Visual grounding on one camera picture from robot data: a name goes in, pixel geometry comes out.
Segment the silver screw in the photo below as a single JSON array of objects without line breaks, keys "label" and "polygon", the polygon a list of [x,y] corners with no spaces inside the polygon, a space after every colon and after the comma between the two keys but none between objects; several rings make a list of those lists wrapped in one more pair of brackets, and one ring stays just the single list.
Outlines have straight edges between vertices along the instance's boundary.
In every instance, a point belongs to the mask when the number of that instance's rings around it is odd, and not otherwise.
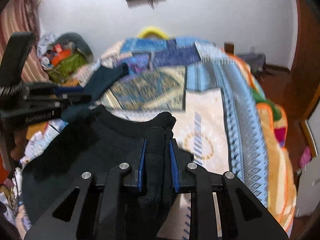
[{"label": "silver screw", "polygon": [[228,179],[233,179],[235,175],[231,171],[227,171],[226,174],[224,174]]},{"label": "silver screw", "polygon": [[196,167],[198,167],[197,164],[195,164],[195,163],[188,163],[188,168],[189,168],[189,169],[194,170]]},{"label": "silver screw", "polygon": [[128,163],[121,163],[119,165],[119,167],[120,167],[120,169],[125,170],[125,169],[129,168],[129,164]]},{"label": "silver screw", "polygon": [[82,173],[81,177],[82,177],[83,179],[88,179],[88,178],[91,177],[91,173],[88,172],[88,171],[86,171],[86,172]]}]

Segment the reddish brown floor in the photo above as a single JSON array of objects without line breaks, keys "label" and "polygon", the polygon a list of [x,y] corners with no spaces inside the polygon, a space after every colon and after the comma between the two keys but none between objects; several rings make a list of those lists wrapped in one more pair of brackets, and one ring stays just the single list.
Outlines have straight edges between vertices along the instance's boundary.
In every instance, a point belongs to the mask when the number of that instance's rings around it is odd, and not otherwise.
[{"label": "reddish brown floor", "polygon": [[[263,74],[262,78],[258,78],[258,81],[263,88],[266,97],[276,104],[281,105],[287,113],[288,133],[285,147],[288,149],[293,171],[296,171],[299,169],[301,154],[307,146],[302,128],[299,124],[300,117],[304,113],[306,106],[299,104],[300,100],[297,100],[294,84],[291,82],[289,73],[269,69],[268,71],[275,73],[275,76]],[[295,236],[297,236],[307,223],[308,219],[309,217],[303,217],[295,218],[293,220],[290,239],[294,239]]]}]

